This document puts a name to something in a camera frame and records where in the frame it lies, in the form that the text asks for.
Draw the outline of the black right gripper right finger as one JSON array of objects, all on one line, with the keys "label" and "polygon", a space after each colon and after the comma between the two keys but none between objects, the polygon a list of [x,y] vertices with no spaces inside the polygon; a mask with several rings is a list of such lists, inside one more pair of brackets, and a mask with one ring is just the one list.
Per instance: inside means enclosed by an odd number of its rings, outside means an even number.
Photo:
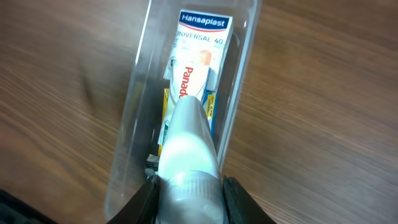
[{"label": "black right gripper right finger", "polygon": [[235,177],[223,177],[223,195],[230,224],[276,224]]}]

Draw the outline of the white Hansaplast box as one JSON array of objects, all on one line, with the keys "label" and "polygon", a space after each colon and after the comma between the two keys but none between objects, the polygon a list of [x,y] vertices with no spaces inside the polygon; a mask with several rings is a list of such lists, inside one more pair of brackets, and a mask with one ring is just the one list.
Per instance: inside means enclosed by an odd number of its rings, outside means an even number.
[{"label": "white Hansaplast box", "polygon": [[185,58],[192,50],[208,50],[211,59],[207,90],[218,91],[232,33],[233,16],[182,9],[163,78],[169,80],[177,60]]}]

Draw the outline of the green square packet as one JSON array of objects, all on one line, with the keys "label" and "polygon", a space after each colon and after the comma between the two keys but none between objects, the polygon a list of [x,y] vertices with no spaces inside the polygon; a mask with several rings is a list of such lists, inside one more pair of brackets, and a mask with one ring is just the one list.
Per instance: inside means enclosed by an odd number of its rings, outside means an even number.
[{"label": "green square packet", "polygon": [[145,169],[144,173],[146,175],[146,178],[148,179],[152,175],[157,175],[158,174],[158,168],[159,168],[159,156],[155,156],[153,154],[149,154],[149,156],[146,159],[145,162]]}]

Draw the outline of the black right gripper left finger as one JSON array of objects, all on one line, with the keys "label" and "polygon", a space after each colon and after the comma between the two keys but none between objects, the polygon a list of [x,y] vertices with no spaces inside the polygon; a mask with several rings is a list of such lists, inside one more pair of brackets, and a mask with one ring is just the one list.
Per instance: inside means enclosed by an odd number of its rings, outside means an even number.
[{"label": "black right gripper left finger", "polygon": [[159,209],[159,176],[150,176],[107,224],[156,224]]}]

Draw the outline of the white Panadol box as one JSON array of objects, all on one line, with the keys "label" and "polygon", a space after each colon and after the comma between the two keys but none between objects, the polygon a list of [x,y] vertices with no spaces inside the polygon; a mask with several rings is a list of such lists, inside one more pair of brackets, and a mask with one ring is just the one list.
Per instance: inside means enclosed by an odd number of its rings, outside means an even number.
[{"label": "white Panadol box", "polygon": [[199,101],[203,100],[210,73],[211,56],[212,53],[209,50],[199,50],[192,55],[183,53],[172,60],[169,91],[165,96],[167,102],[164,103],[162,125],[158,139],[160,146],[164,144],[170,120],[178,100],[187,95],[194,96]]}]

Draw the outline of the small white bottle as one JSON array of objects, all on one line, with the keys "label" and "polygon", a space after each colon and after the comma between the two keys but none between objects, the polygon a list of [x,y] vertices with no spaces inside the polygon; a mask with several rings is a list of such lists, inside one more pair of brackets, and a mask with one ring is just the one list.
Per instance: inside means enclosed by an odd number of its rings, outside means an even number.
[{"label": "small white bottle", "polygon": [[159,223],[227,223],[220,168],[205,110],[179,99],[160,155]]}]

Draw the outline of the blue VapoDrops box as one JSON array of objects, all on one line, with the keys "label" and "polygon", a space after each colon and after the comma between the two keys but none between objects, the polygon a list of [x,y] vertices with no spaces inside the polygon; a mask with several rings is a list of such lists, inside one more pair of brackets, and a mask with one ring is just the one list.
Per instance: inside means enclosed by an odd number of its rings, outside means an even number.
[{"label": "blue VapoDrops box", "polygon": [[[208,119],[208,124],[210,126],[211,136],[214,136],[214,129],[215,129],[215,121],[216,121],[216,109],[218,104],[218,95],[215,92],[206,91],[205,100],[203,102],[203,108],[206,113],[206,117]],[[162,106],[162,127],[160,129],[160,136],[158,139],[158,156],[161,155],[163,149],[163,143],[165,136],[167,134],[167,130],[169,128],[169,120],[166,120],[165,116],[167,113],[167,104],[169,99],[169,89],[164,89],[164,97],[163,97],[163,106]]]}]

